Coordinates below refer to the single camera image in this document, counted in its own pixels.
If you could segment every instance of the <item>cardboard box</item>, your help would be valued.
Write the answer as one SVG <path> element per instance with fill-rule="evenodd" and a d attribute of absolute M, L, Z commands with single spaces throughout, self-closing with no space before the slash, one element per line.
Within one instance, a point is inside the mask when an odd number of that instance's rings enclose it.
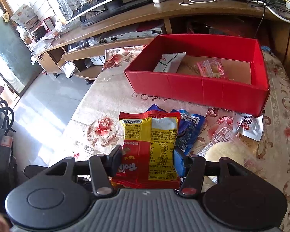
<path fill-rule="evenodd" d="M 162 54 L 179 52 L 186 52 L 186 57 L 177 73 L 153 72 Z M 209 58 L 222 59 L 226 75 L 232 80 L 190 73 L 195 62 Z M 136 93 L 249 113 L 255 117 L 261 114 L 270 93 L 260 44 L 249 38 L 159 35 L 131 62 L 125 74 Z"/>

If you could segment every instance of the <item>gray ribbed surface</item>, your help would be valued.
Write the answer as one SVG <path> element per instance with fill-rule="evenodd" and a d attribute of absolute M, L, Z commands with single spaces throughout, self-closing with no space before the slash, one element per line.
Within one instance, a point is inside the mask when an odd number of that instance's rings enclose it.
<path fill-rule="evenodd" d="M 17 227 L 12 232 L 23 232 Z M 231 232 L 213 222 L 195 200 L 175 195 L 173 190 L 122 189 L 110 199 L 98 200 L 90 213 L 62 232 Z"/>

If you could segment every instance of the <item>gray floor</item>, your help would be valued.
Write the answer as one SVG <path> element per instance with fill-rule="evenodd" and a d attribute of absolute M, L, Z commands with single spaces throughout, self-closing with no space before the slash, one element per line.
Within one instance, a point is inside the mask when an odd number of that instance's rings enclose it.
<path fill-rule="evenodd" d="M 14 156 L 19 170 L 48 166 L 59 137 L 90 85 L 82 78 L 40 74 L 14 108 Z"/>

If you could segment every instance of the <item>glass door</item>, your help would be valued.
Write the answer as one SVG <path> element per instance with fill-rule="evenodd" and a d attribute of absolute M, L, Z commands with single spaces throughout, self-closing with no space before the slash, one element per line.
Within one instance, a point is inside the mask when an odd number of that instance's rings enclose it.
<path fill-rule="evenodd" d="M 31 52 L 11 22 L 3 21 L 0 7 L 0 76 L 9 87 L 22 96 L 41 73 L 38 63 L 31 64 Z"/>

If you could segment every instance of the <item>red box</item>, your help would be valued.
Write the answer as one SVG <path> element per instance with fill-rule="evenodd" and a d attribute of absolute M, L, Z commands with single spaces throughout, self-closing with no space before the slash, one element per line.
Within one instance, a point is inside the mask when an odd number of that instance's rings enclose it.
<path fill-rule="evenodd" d="M 186 56 L 250 63 L 251 85 L 197 75 L 153 72 L 162 54 L 179 52 L 186 52 Z M 270 93 L 260 44 L 258 40 L 249 38 L 199 34 L 159 35 L 131 62 L 125 74 L 136 93 L 254 116 L 261 114 Z"/>

